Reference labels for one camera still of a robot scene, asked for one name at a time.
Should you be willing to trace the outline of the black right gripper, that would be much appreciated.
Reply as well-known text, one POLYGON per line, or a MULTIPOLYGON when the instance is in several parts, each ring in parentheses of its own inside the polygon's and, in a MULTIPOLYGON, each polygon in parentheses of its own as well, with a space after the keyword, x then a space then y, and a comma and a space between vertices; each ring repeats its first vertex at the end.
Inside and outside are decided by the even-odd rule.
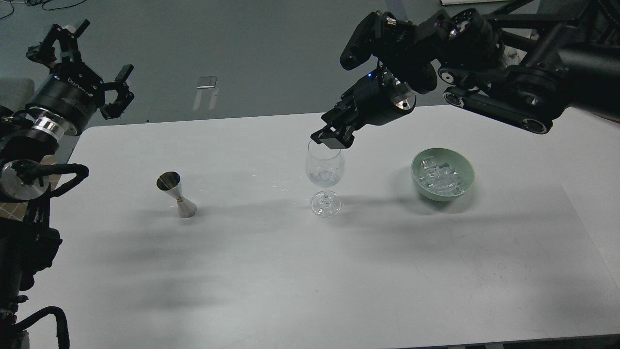
POLYGON ((417 103, 417 93, 387 68, 377 68, 360 78, 340 96, 321 119, 327 126, 310 135, 316 144, 332 150, 348 149, 354 131, 366 125, 382 126, 408 115, 417 103))

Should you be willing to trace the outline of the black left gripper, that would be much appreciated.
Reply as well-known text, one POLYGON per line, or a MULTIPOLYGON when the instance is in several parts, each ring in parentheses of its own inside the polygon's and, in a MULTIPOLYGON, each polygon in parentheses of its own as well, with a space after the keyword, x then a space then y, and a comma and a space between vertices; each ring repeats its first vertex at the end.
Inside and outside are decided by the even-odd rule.
POLYGON ((124 65, 114 81, 104 82, 82 61, 78 38, 89 26, 90 21, 84 20, 71 31, 54 24, 44 39, 25 54, 29 61, 49 69, 25 110, 33 116, 46 111, 62 118, 68 124, 65 133, 71 136, 83 133, 98 108, 106 120, 120 118, 135 97, 127 84, 132 64, 124 65), (117 97, 104 104, 107 91, 115 91, 117 97))

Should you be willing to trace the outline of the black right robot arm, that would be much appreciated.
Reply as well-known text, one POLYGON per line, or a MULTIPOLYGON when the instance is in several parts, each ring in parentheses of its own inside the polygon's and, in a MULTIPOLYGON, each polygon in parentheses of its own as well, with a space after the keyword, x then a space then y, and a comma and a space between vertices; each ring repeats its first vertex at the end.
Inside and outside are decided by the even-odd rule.
POLYGON ((340 57, 351 70, 378 66, 347 89, 311 135, 346 149, 354 131, 411 113, 418 95, 448 84, 445 101, 531 133, 548 133, 567 108, 619 121, 619 2, 562 0, 555 13, 516 14, 512 0, 490 14, 440 10, 421 24, 375 11, 340 57))

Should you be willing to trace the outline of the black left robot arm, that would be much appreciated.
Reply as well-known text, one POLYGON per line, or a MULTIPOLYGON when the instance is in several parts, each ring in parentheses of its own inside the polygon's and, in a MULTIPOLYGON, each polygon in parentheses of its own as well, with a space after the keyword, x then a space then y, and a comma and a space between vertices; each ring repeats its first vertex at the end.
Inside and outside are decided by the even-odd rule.
POLYGON ((60 197, 89 176, 85 165, 44 165, 44 157, 56 153, 64 136, 79 136, 93 115, 117 119, 135 95, 127 79, 133 65, 120 69, 105 82, 82 59, 78 38, 89 27, 85 20, 75 29, 54 24, 27 58, 49 69, 42 86, 20 110, 1 108, 2 203, 25 204, 22 219, 1 219, 0 305, 1 347, 27 349, 28 328, 52 315, 60 349, 70 347, 68 320, 64 311, 47 306, 18 321, 24 291, 34 285, 34 276, 51 267, 62 244, 60 233, 49 225, 51 199, 60 197))

